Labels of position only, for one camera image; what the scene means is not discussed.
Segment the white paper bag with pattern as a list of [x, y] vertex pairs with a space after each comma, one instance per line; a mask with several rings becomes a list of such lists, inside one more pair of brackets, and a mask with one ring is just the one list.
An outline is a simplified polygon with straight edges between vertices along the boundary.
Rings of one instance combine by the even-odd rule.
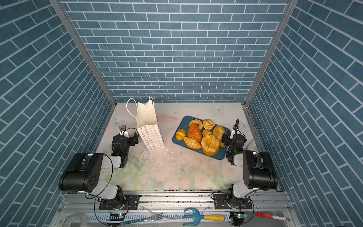
[[[128, 109], [128, 103], [131, 100], [136, 104], [136, 115], [132, 114]], [[126, 110], [136, 119], [137, 131], [149, 151], [165, 148], [152, 96], [149, 96], [146, 104], [137, 102], [134, 98], [130, 98], [126, 103]]]

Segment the ring-shaped bread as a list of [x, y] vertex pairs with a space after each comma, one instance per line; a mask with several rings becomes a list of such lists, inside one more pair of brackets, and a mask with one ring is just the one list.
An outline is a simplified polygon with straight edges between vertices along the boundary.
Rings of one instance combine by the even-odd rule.
[[191, 127], [192, 124], [196, 124], [200, 130], [203, 128], [202, 121], [200, 121], [198, 119], [194, 119], [194, 120], [190, 121], [189, 122], [189, 127]]

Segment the golden long croissant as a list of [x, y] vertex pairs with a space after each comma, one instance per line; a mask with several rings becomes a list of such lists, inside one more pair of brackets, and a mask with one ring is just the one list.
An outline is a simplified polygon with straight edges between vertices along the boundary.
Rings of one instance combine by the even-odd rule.
[[183, 141], [185, 142], [186, 146], [189, 147], [190, 149], [201, 149], [202, 148], [201, 144], [194, 138], [185, 137], [183, 139]]

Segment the reddish-brown croissant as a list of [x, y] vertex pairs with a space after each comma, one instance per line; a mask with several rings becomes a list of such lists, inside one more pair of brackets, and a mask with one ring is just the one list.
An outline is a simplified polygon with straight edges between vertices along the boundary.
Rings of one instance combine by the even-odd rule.
[[192, 123], [188, 130], [188, 137], [195, 139], [198, 142], [202, 140], [202, 134], [199, 126], [196, 123]]

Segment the small striped yellow bun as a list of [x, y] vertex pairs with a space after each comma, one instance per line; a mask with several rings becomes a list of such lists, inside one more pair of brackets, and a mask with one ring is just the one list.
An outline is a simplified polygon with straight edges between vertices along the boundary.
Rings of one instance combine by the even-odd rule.
[[184, 129], [179, 129], [179, 130], [176, 132], [176, 136], [175, 136], [175, 138], [176, 138], [178, 141], [182, 141], [185, 137], [186, 137], [186, 131], [185, 131]]

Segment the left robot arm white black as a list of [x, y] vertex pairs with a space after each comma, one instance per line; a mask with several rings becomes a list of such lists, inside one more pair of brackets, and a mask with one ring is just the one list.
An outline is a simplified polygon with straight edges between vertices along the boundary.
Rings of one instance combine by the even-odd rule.
[[113, 137], [112, 153], [77, 153], [59, 180], [59, 189], [68, 192], [84, 192], [87, 199], [97, 199], [102, 211], [136, 210], [139, 195], [124, 195], [119, 185], [100, 179], [102, 169], [124, 168], [128, 161], [131, 146], [138, 144], [138, 133], [132, 136], [119, 133]]

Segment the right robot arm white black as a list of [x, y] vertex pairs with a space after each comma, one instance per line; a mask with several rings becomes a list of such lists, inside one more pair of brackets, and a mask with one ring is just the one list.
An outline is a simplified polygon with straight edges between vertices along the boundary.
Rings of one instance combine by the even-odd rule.
[[242, 166], [243, 178], [233, 183], [226, 193], [211, 194], [217, 210], [251, 209], [251, 194], [276, 189], [278, 186], [278, 176], [271, 155], [244, 149], [246, 141], [245, 136], [238, 133], [222, 136], [222, 142], [228, 147], [226, 158], [233, 166]]

